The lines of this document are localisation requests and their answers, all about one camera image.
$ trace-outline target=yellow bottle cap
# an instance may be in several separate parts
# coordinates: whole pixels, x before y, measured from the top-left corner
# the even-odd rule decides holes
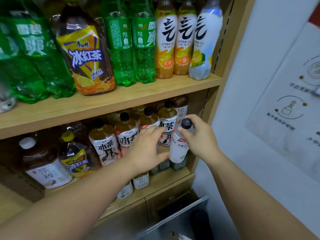
[[[75,138],[75,134],[72,131],[68,130],[64,132],[61,137],[63,141],[68,142],[72,141]]]

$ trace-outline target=sprite bottle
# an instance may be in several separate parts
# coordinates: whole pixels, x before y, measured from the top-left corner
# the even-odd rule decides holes
[[[117,85],[135,84],[134,51],[128,10],[124,0],[101,0],[101,16]]]
[[[33,0],[10,0],[5,7],[10,29],[47,91],[56,99],[72,96],[76,90],[74,81],[39,7]]]
[[[50,95],[42,78],[10,35],[3,17],[0,17],[0,79],[10,87],[11,93],[29,104]]]
[[[130,0],[130,18],[135,56],[135,76],[142,83],[156,79],[156,20],[151,0]]]

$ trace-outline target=white bottle cap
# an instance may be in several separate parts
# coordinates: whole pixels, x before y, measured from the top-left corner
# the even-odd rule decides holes
[[[37,141],[32,138],[32,137],[26,137],[23,138],[21,141],[19,141],[19,145],[23,148],[23,149],[29,149],[34,147],[34,145],[37,143]]]

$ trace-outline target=person's left hand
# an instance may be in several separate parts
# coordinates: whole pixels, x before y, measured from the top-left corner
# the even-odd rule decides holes
[[[132,165],[136,175],[148,172],[170,157],[170,152],[157,154],[158,140],[166,129],[166,127],[151,126],[134,138],[125,158]]]

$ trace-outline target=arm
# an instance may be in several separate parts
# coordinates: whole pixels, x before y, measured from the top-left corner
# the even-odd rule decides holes
[[[42,199],[0,226],[2,240],[81,240],[133,177],[167,159],[157,155],[165,127],[150,127],[135,139],[126,157]]]
[[[208,165],[221,198],[243,240],[318,239],[285,207],[248,177],[218,148],[212,128],[187,115],[195,134],[179,128],[191,151]]]

